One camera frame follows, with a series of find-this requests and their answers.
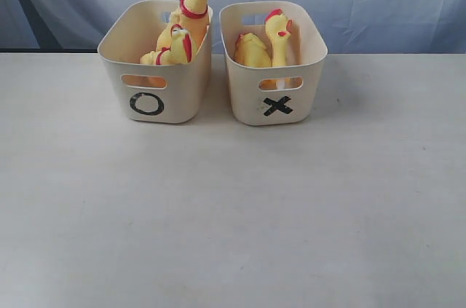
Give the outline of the large front yellow rubber chicken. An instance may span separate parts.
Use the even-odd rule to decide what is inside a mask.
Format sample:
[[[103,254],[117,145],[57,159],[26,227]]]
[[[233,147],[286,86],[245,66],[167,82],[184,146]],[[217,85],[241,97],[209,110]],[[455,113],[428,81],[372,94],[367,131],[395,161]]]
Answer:
[[[197,54],[197,44],[190,32],[180,24],[170,29],[171,45],[161,50],[151,51],[140,58],[140,64],[152,66],[168,66],[188,64]]]

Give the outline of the cream bin marked O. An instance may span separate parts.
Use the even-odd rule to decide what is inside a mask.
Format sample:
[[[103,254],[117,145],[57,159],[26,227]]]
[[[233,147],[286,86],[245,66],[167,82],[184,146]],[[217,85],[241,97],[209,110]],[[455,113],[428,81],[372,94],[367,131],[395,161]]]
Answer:
[[[162,16],[176,0],[143,0],[128,7],[98,45],[115,96],[126,117],[177,124],[200,109],[210,80],[212,33],[207,31],[197,56],[187,65],[142,65],[166,23]]]

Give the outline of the headless yellow rubber chicken body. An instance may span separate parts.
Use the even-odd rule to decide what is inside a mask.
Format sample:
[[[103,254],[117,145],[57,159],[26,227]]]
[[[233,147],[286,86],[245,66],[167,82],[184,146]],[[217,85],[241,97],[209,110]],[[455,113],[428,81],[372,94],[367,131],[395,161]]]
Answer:
[[[241,33],[235,43],[234,61],[252,68],[270,68],[270,58],[265,43],[254,33]]]

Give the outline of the cream bin marked X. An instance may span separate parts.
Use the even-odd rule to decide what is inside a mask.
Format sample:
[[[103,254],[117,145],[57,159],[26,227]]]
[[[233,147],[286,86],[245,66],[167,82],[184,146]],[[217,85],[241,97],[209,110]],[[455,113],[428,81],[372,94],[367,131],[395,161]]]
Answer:
[[[235,43],[241,33],[257,35],[272,59],[264,21],[274,9],[293,21],[287,66],[252,68],[236,63]],[[224,7],[219,21],[235,118],[260,126],[300,122],[309,116],[328,48],[307,11],[289,1],[245,2]]]

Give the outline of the yellow chicken head with tube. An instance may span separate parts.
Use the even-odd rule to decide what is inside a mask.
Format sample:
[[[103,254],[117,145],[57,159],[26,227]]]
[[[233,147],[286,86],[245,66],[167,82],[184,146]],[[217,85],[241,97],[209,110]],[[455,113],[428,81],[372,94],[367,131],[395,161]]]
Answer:
[[[293,21],[281,9],[274,9],[267,15],[264,26],[272,45],[272,67],[287,66],[288,39],[292,34]]]

